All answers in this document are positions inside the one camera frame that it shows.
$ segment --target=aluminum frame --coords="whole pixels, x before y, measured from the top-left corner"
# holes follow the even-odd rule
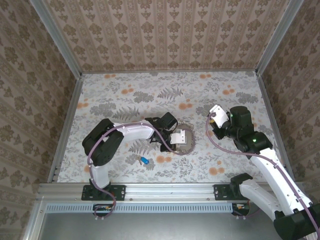
[[[73,73],[75,79],[80,79],[82,68],[77,62],[73,51],[64,39],[64,35],[60,32],[50,11],[47,9],[46,4],[43,0],[30,0],[35,11],[38,13],[41,21],[43,22],[45,28],[52,37],[55,45],[62,54],[66,64],[69,66],[71,72]]]
[[[48,183],[54,182],[54,177],[55,176],[58,177],[58,174],[60,172],[60,166],[61,166],[62,160],[64,159],[72,123],[76,114],[77,105],[78,105],[79,97],[81,95],[83,84],[84,82],[82,79],[76,80],[70,105],[65,116],[59,142],[53,157],[50,173],[47,180]]]
[[[127,204],[217,204],[246,203],[246,200],[215,200],[213,185],[217,183],[114,183],[126,185],[126,196],[119,203]],[[83,186],[87,183],[42,183],[39,186],[35,204],[30,215],[23,240],[37,240],[45,219],[48,204],[106,204],[110,201],[82,201]],[[266,182],[259,185],[270,192]]]
[[[254,71],[254,68],[221,68],[221,69],[158,69],[158,70],[123,70],[123,71],[84,71],[83,74],[144,74],[144,73],[215,73],[215,72],[251,72]]]
[[[281,20],[276,26],[274,33],[256,66],[256,70],[259,74],[262,75],[265,71],[303,3],[303,0],[292,0],[288,3]]]

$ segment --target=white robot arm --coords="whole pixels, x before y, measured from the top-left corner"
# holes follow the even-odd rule
[[[159,135],[155,133],[155,130],[157,130],[165,140],[165,143],[173,151],[176,150],[176,144],[185,144],[187,142],[185,131],[180,130],[178,133],[173,133],[174,130],[171,130],[173,126],[177,125],[177,119],[169,112],[161,118],[146,118],[139,122],[127,124],[113,123],[107,118],[103,119],[82,142],[84,151],[88,156],[94,145],[108,130],[117,128],[96,146],[91,155],[89,166],[96,185],[101,189],[109,186],[108,162],[112,159],[122,142],[150,139],[151,143],[161,143],[161,152],[167,152],[167,147],[159,138]]]
[[[242,196],[253,201],[271,218],[283,240],[298,240],[313,233],[315,225],[320,223],[320,204],[313,204],[295,184],[267,136],[254,130],[250,111],[244,106],[236,106],[225,112],[221,106],[215,105],[210,113],[214,135],[219,140],[224,137],[233,139],[238,150],[251,154],[248,158],[261,171],[275,195],[261,188],[249,174],[242,173],[231,178],[229,186],[234,197]],[[315,224],[306,211],[312,215]]]

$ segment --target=floral tablecloth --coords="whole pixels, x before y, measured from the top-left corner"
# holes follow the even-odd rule
[[[220,104],[225,110],[242,105],[251,111],[255,129],[264,132],[276,145],[253,71],[85,74],[82,79],[84,84],[58,182],[89,181],[87,156],[81,143],[102,119],[130,123],[162,117],[166,112],[194,132],[196,145],[192,154],[163,153],[159,144],[146,140],[123,143],[108,163],[112,182],[229,182],[231,177],[244,172],[264,182],[250,160],[216,149],[205,133],[205,121],[214,104]],[[230,139],[223,139],[219,144],[236,150]],[[147,158],[149,164],[140,164],[141,156]]]

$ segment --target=metal sheet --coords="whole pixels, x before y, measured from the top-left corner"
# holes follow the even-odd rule
[[[246,220],[230,213],[118,213],[105,220],[51,213],[44,221],[40,240],[281,240],[262,212]]]

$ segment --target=blue object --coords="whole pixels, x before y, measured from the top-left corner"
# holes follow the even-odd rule
[[[149,164],[149,160],[146,159],[146,158],[143,157],[143,156],[140,158],[140,160],[141,160],[141,162],[143,162],[144,164]]]

